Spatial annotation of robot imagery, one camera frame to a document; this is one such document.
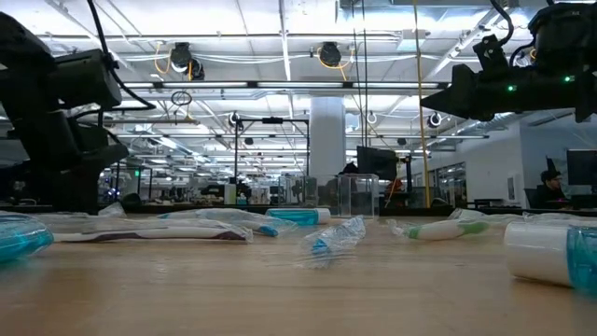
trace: black equipment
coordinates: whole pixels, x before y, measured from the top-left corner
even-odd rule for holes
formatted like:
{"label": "black equipment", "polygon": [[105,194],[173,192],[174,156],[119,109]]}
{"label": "black equipment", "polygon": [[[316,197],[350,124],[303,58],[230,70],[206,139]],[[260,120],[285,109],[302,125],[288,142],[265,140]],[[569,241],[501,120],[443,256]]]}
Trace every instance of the black equipment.
{"label": "black equipment", "polygon": [[120,143],[108,145],[104,128],[67,118],[62,109],[119,105],[116,65],[98,49],[53,58],[42,41],[2,12],[0,63],[7,67],[0,71],[0,102],[30,159],[20,178],[54,210],[97,213],[100,172],[129,152]]}
{"label": "black equipment", "polygon": [[331,67],[337,67],[340,65],[342,55],[338,50],[335,42],[325,42],[324,46],[321,47],[319,52],[319,61],[323,64]]}
{"label": "black equipment", "polygon": [[175,72],[188,76],[190,71],[192,80],[205,80],[203,64],[193,58],[190,53],[188,42],[178,42],[170,51],[170,62]]}
{"label": "black equipment", "polygon": [[356,162],[359,174],[375,174],[381,180],[396,179],[398,158],[393,150],[372,147],[357,147]]}
{"label": "black equipment", "polygon": [[568,150],[568,184],[597,186],[597,150]]}
{"label": "black equipment", "polygon": [[[422,105],[465,119],[488,121],[496,113],[574,107],[576,122],[597,112],[597,5],[558,3],[543,8],[529,22],[533,42],[507,60],[502,50],[514,27],[508,14],[491,0],[508,22],[508,35],[482,38],[473,47],[482,71],[464,64],[452,68],[451,86],[422,99]],[[514,66],[517,55],[531,51],[532,64]]]}

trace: ceiling light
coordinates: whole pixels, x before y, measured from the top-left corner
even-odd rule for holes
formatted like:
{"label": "ceiling light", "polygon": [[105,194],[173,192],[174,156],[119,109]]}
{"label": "ceiling light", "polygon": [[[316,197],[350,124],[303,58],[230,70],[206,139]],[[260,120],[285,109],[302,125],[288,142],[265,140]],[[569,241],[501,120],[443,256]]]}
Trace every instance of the ceiling light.
{"label": "ceiling light", "polygon": [[125,86],[129,89],[153,89],[151,82],[128,82]]}
{"label": "ceiling light", "polygon": [[340,82],[259,82],[260,88],[341,88]]}
{"label": "ceiling light", "polygon": [[[355,83],[353,87],[355,89],[358,88],[365,88],[366,83]],[[423,89],[437,89],[439,84],[437,83],[421,83],[421,88]],[[404,82],[404,83],[383,83],[383,82],[373,82],[367,83],[367,87],[370,89],[418,89],[419,83],[417,82]]]}
{"label": "ceiling light", "polygon": [[164,82],[163,87],[166,89],[200,89],[200,88],[246,88],[246,82],[217,82],[217,81],[203,81],[203,82]]}

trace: pole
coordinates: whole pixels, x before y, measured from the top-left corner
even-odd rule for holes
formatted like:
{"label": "pole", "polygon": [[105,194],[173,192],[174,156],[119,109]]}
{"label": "pole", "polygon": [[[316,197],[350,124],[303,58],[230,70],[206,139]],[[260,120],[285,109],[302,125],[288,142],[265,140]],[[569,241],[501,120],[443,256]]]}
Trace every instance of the pole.
{"label": "pole", "polygon": [[310,156],[311,156],[311,125],[308,120],[305,120],[307,124],[307,176],[309,176]]}
{"label": "pole", "polygon": [[153,183],[153,168],[149,168],[149,196],[148,201],[151,201],[151,184]]}
{"label": "pole", "polygon": [[137,179],[137,195],[139,195],[139,198],[141,198],[141,167],[139,167],[138,172],[139,176],[137,177],[139,178]]}
{"label": "pole", "polygon": [[425,141],[425,129],[423,125],[423,106],[421,101],[423,99],[423,70],[421,69],[421,48],[419,46],[419,17],[417,14],[417,0],[413,0],[412,6],[414,8],[414,31],[415,42],[417,47],[417,77],[419,79],[419,126],[421,128],[421,147],[423,149],[423,173],[425,180],[425,207],[431,207],[431,197],[429,196],[429,173],[427,167],[427,143]]}
{"label": "pole", "polygon": [[120,161],[116,164],[116,185],[114,186],[114,201],[118,201],[118,181],[120,180]]}
{"label": "pole", "polygon": [[238,188],[238,176],[239,176],[239,118],[237,116],[236,122],[234,123],[234,204],[237,204],[238,200],[236,196],[236,188]]}

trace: yellow pole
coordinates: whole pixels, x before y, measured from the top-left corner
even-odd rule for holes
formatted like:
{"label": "yellow pole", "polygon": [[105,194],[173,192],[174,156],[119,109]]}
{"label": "yellow pole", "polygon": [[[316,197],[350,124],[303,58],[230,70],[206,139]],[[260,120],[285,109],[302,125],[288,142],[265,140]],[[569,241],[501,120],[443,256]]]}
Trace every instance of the yellow pole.
{"label": "yellow pole", "polygon": [[419,17],[417,13],[417,0],[412,0],[414,8],[414,29],[415,42],[417,47],[417,76],[419,78],[419,126],[421,127],[421,145],[423,147],[423,175],[425,181],[425,205],[431,207],[431,198],[429,196],[429,173],[427,171],[427,143],[425,142],[425,131],[423,124],[423,106],[421,100],[423,99],[423,71],[421,70],[421,48],[419,46]]}

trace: yellow cable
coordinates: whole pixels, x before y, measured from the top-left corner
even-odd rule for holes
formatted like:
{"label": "yellow cable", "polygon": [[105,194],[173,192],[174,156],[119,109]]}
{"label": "yellow cable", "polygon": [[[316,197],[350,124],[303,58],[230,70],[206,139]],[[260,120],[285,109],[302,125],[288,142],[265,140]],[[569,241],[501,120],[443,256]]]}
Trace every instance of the yellow cable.
{"label": "yellow cable", "polygon": [[[160,53],[160,47],[161,47],[161,43],[158,43],[158,47],[156,48],[156,56],[158,56],[158,54]],[[168,53],[168,65],[166,66],[166,70],[161,70],[160,67],[158,66],[158,59],[153,60],[153,64],[156,66],[156,70],[158,70],[159,73],[161,74],[167,74],[168,71],[170,71],[170,55],[172,54],[172,50],[170,49],[170,52]]]}
{"label": "yellow cable", "polygon": [[[319,60],[319,63],[320,63],[321,65],[323,65],[324,67],[328,68],[328,69],[338,69],[338,70],[340,70],[340,72],[342,73],[342,77],[344,78],[344,81],[346,81],[346,74],[344,74],[344,70],[342,70],[342,69],[344,69],[344,67],[345,67],[346,65],[348,65],[348,63],[350,63],[350,62],[351,62],[351,61],[350,61],[350,59],[349,59],[348,61],[346,61],[346,63],[345,63],[345,64],[343,64],[343,65],[338,65],[338,66],[329,66],[329,65],[326,65],[325,63],[323,63],[323,62],[321,61],[321,58],[319,57],[320,51],[321,51],[321,47],[319,47],[319,48],[317,49],[317,60]],[[353,55],[354,55],[354,51],[353,51],[353,50],[351,50],[351,58],[353,58]]]}
{"label": "yellow cable", "polygon": [[429,172],[427,167],[427,143],[425,142],[425,130],[423,126],[423,70],[421,69],[421,48],[419,46],[419,17],[417,12],[417,0],[412,0],[414,9],[414,32],[417,47],[417,76],[419,78],[419,126],[421,127],[421,145],[423,147],[423,174],[425,179],[425,205],[431,207],[431,197],[429,195]]}

